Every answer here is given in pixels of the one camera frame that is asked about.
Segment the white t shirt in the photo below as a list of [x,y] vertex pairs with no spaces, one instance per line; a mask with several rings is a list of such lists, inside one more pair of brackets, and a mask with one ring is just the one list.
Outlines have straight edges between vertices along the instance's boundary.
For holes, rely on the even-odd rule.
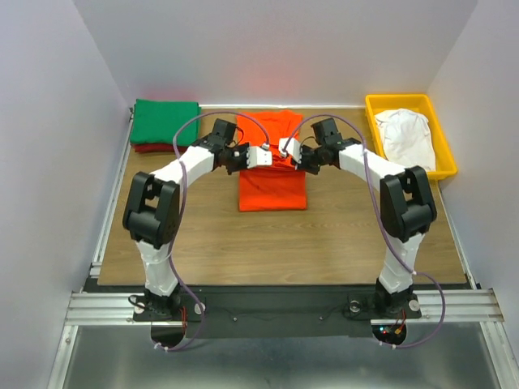
[[409,109],[390,109],[375,115],[386,158],[407,168],[421,166],[427,172],[436,170],[429,121]]

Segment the yellow plastic bin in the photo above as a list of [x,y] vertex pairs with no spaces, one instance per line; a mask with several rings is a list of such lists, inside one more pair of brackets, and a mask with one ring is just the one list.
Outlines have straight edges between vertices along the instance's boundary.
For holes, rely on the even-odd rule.
[[386,158],[375,123],[375,115],[390,109],[409,109],[423,114],[429,121],[428,125],[435,151],[436,170],[427,172],[428,178],[432,181],[440,181],[457,173],[456,162],[428,95],[423,93],[368,94],[365,97],[365,103],[367,120],[378,155]]

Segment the folded green t shirt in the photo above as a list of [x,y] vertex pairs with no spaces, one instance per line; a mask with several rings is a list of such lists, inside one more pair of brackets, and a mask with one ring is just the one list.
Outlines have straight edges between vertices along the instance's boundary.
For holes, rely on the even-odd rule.
[[171,146],[178,130],[199,114],[201,108],[194,101],[137,99],[130,142],[136,145],[165,143]]

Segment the aluminium rail frame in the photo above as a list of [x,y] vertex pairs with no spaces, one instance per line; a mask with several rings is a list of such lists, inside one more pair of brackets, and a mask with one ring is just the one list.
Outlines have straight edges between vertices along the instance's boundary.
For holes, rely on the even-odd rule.
[[[418,290],[422,317],[416,323],[436,323],[445,308],[446,323],[501,323],[504,318],[491,290],[447,290],[445,304],[432,290]],[[63,388],[76,336],[81,327],[182,327],[180,320],[170,316],[165,321],[135,318],[135,307],[128,301],[129,293],[72,293],[66,309],[65,325],[49,378],[49,388]]]

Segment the folded dark red t shirt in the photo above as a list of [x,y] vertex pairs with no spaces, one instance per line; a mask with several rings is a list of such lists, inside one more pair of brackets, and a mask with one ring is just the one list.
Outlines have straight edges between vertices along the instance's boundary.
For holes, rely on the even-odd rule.
[[137,153],[174,152],[171,143],[133,143],[132,148]]

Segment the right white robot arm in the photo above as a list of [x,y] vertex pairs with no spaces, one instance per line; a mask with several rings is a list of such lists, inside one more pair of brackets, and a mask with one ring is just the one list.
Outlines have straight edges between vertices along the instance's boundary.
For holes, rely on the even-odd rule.
[[363,135],[344,138],[337,128],[337,115],[316,115],[314,119],[311,128],[316,147],[306,146],[290,135],[279,142],[279,151],[290,157],[297,170],[317,174],[321,167],[330,165],[367,184],[386,245],[373,306],[383,316],[405,310],[414,298],[419,247],[437,218],[427,173],[420,166],[406,168],[369,151]]

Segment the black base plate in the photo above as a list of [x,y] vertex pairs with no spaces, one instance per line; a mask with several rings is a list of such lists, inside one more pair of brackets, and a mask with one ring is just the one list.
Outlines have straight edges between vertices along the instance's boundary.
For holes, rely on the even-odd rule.
[[397,344],[420,318],[412,289],[392,297],[376,285],[199,286],[189,295],[131,295],[137,323],[162,344],[181,339],[379,337]]

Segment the orange t shirt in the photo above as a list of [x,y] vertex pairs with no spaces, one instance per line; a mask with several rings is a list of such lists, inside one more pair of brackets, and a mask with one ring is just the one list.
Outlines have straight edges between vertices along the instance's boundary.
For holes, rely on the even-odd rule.
[[307,208],[306,174],[279,153],[279,141],[290,136],[303,116],[290,110],[263,111],[248,116],[267,130],[272,164],[243,170],[238,179],[241,212],[304,210]]

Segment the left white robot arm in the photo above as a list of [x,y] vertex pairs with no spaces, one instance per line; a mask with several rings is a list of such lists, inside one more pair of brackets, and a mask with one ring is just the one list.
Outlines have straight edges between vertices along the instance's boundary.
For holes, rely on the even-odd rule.
[[179,313],[180,286],[170,261],[185,209],[180,197],[192,182],[222,165],[230,173],[246,168],[248,145],[231,145],[236,131],[236,124],[217,119],[209,135],[197,139],[178,160],[132,178],[122,226],[135,242],[145,271],[144,296],[130,299],[136,312],[163,319]]

